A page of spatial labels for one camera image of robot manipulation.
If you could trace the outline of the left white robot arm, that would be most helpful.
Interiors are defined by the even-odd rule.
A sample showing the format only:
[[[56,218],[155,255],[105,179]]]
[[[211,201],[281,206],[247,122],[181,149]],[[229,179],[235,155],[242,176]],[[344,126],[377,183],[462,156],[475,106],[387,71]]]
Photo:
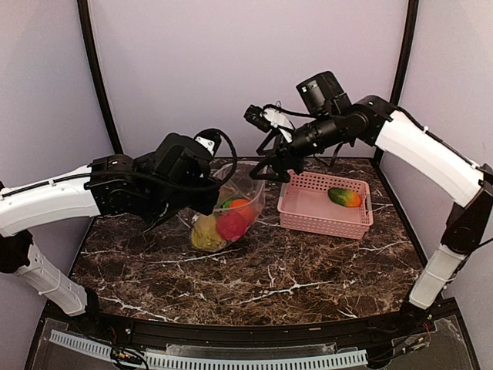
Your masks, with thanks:
[[[14,274],[58,305],[92,336],[109,329],[97,293],[68,278],[35,243],[30,228],[77,217],[132,214],[152,230],[190,208],[211,214],[220,180],[210,154],[185,151],[157,166],[155,154],[117,154],[93,160],[59,177],[1,189],[1,271]]]

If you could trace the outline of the yellow toy banana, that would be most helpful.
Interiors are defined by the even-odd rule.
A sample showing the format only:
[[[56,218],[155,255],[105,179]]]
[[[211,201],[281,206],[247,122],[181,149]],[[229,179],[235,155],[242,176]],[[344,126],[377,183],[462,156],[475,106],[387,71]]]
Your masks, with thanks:
[[[216,218],[213,215],[200,214],[193,225],[191,233],[192,246],[205,252],[215,253],[226,247],[226,241],[216,229]]]

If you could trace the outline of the red toy apple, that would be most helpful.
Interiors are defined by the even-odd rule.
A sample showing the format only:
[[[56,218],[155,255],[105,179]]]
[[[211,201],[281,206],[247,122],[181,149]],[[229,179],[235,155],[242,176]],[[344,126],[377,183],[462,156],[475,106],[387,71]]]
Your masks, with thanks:
[[[226,241],[237,241],[247,231],[247,221],[236,211],[221,215],[216,222],[218,234]]]

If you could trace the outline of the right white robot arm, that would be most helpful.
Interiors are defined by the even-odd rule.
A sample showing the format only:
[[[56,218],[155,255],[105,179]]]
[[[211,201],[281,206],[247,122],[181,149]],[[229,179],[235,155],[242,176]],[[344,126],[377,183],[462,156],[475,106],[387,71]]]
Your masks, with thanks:
[[[434,184],[452,202],[451,212],[436,251],[410,289],[407,305],[393,318],[393,327],[410,334],[468,257],[481,247],[492,212],[492,170],[479,165],[435,136],[408,111],[375,96],[350,103],[339,112],[310,114],[311,121],[293,127],[279,106],[249,106],[245,120],[279,137],[251,171],[255,180],[287,183],[304,171],[309,156],[339,144],[359,140],[398,158]]]

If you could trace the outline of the green orange toy mango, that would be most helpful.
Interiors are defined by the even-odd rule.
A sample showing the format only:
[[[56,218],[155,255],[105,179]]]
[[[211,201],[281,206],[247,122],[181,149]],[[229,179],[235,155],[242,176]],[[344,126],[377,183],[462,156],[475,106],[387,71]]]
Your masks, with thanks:
[[[330,188],[327,191],[329,199],[342,207],[359,207],[362,204],[361,196],[355,191],[341,188]]]

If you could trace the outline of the orange toy fruit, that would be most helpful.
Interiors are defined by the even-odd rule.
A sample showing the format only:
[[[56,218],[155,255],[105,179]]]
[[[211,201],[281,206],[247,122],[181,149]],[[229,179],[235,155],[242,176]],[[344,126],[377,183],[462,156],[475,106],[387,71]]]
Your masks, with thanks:
[[[255,219],[255,212],[247,199],[239,198],[233,200],[228,209],[237,212],[248,223]]]

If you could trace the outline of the clear zip top bag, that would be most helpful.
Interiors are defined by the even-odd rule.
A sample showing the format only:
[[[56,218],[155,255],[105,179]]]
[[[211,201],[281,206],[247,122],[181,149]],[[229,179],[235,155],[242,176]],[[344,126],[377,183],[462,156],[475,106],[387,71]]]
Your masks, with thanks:
[[[250,177],[257,164],[256,160],[240,160],[234,175],[221,186],[213,212],[193,215],[193,249],[216,253],[237,242],[252,227],[265,207],[266,182]]]

